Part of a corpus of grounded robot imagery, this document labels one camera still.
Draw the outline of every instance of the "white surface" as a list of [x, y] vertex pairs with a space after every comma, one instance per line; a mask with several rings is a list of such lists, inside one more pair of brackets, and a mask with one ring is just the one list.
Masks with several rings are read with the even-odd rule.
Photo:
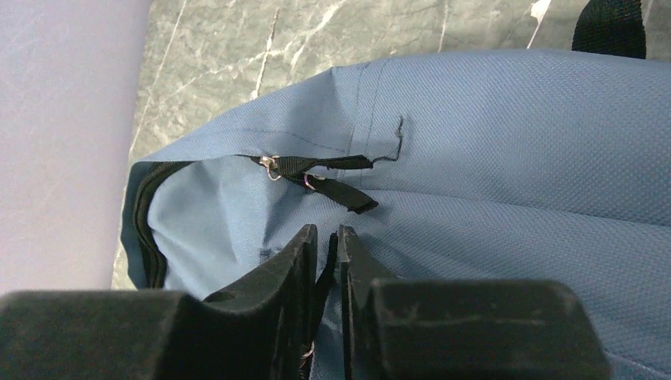
[[0, 294], [109, 288], [150, 0], [0, 0]]

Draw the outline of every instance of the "black zipper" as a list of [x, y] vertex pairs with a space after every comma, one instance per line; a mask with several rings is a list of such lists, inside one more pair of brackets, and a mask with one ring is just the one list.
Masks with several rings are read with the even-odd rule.
[[165, 256], [158, 250], [151, 228], [147, 222], [149, 207], [159, 186], [168, 177], [193, 161], [156, 162], [151, 165], [146, 176], [138, 186], [138, 195], [133, 207], [133, 227], [138, 235], [142, 263], [145, 268], [147, 287], [161, 288], [165, 281], [167, 267]]

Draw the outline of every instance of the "zipper slider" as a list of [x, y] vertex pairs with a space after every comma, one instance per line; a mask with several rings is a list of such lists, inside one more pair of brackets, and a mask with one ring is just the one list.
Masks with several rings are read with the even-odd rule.
[[261, 156], [261, 159], [259, 160], [259, 164], [266, 167], [266, 173], [268, 173], [268, 178], [270, 178], [271, 181], [276, 181], [282, 178], [280, 175], [276, 175], [275, 177], [272, 175], [272, 172], [277, 170], [277, 161], [275, 161], [276, 158], [279, 158], [279, 156]]

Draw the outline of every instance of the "gray marble table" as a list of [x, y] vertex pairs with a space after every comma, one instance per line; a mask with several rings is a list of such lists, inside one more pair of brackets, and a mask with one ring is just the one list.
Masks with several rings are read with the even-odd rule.
[[[587, 0], [156, 0], [130, 162], [333, 66], [390, 55], [570, 49]], [[671, 0], [643, 0], [648, 59], [671, 62]], [[132, 288], [119, 247], [112, 287]]]

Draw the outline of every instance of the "bag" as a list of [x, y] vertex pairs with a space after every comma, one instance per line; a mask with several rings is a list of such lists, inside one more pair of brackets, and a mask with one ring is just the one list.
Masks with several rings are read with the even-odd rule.
[[[343, 224], [401, 277], [565, 283], [614, 378], [669, 378], [669, 105], [671, 65], [608, 55], [473, 51], [334, 67], [132, 166], [129, 275], [203, 299], [303, 225]], [[271, 180], [279, 166], [288, 175]], [[328, 233], [319, 242], [318, 271]], [[314, 379], [343, 378], [339, 301], [332, 289]]]

